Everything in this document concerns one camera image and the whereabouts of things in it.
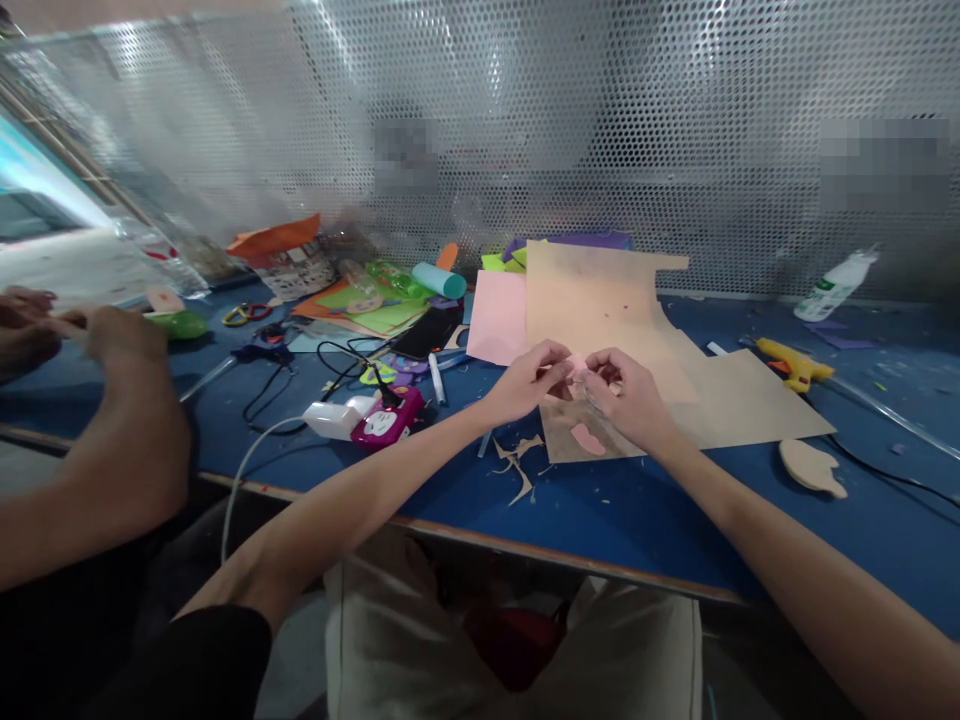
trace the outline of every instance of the forearm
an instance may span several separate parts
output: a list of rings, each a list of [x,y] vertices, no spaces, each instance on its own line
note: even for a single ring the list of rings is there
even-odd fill
[[[325,480],[247,540],[180,615],[236,603],[259,610],[276,632],[303,588],[488,429],[481,413],[468,408]]]
[[[132,540],[186,498],[190,433],[163,362],[107,364],[100,407],[54,482],[0,509],[0,588]]]
[[[866,715],[960,717],[960,650],[919,613],[686,438],[653,455]]]

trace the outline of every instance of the black phone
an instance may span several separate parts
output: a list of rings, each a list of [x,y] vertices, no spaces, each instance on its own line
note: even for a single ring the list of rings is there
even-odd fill
[[[443,349],[457,329],[454,313],[430,308],[394,343],[392,352],[414,360],[426,360],[434,349]]]

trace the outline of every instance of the yellow glue gun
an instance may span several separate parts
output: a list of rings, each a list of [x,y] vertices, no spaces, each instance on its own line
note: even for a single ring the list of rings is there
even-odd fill
[[[789,375],[784,385],[797,393],[804,393],[810,389],[813,380],[826,380],[834,373],[829,365],[818,363],[809,355],[797,352],[793,348],[781,345],[767,338],[757,340],[757,349],[777,362],[767,363],[772,368]]]

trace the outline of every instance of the blue table surface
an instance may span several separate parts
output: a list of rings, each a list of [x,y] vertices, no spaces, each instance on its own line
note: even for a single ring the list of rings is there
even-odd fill
[[[242,344],[254,327],[225,328],[219,318],[239,301],[265,301],[268,295],[265,287],[256,284],[192,303],[210,319],[212,332],[203,340],[171,346],[178,391],[193,385],[230,349]],[[832,319],[850,325],[848,336],[877,343],[876,349],[841,352],[805,329],[788,308],[747,301],[661,300],[673,324],[701,347],[713,340],[734,350],[737,339],[747,334],[811,351],[834,365],[848,381],[950,444],[960,445],[956,413],[960,334],[940,322],[933,310],[840,308]],[[274,313],[271,319],[278,316]],[[344,361],[343,356],[335,359]],[[294,366],[297,374],[290,387],[257,418],[261,425],[299,415],[320,398],[324,383],[333,378],[313,355],[298,355]],[[257,437],[244,424],[240,410],[273,369],[264,361],[239,365],[189,403],[200,470],[234,475]],[[445,372],[449,407],[436,408],[432,403],[431,410],[439,411],[434,421],[483,396],[501,372],[476,360]],[[420,388],[425,397],[433,397],[429,381]],[[338,391],[333,400],[342,402],[369,391],[354,383]],[[93,416],[101,392],[97,366],[83,359],[79,348],[67,345],[37,372],[0,389],[0,423],[73,439]],[[827,387],[815,387],[811,397],[837,427],[839,437],[864,459],[949,495],[960,494],[957,461]],[[505,448],[512,448],[520,439],[539,432],[539,415],[533,413],[499,428],[494,437]],[[823,439],[810,442],[838,456]],[[905,446],[903,455],[891,452],[895,443]],[[597,563],[732,591],[748,601],[764,598],[733,548],[649,458],[558,465],[540,475],[549,463],[545,449],[534,449],[524,456],[523,466],[535,491],[507,507],[520,488],[519,477],[514,471],[493,473],[504,463],[492,449],[478,459],[477,448],[473,443],[457,455],[401,513]],[[960,640],[956,559],[960,509],[927,493],[879,480],[840,456],[835,475],[850,493],[846,500],[833,500],[800,487],[787,475],[776,444],[707,454],[872,573],[947,635]],[[306,492],[362,457],[364,452],[350,443],[321,439],[305,430],[293,437],[265,440],[251,461],[247,478]]]

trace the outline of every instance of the metal mesh screen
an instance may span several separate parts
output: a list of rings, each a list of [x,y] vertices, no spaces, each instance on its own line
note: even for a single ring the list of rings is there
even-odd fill
[[[860,296],[960,270],[943,207],[824,207],[821,123],[960,116],[960,11],[877,0],[331,0],[124,22],[4,51],[168,229],[226,243],[319,210],[398,261],[618,229],[662,281],[804,294],[882,243]]]

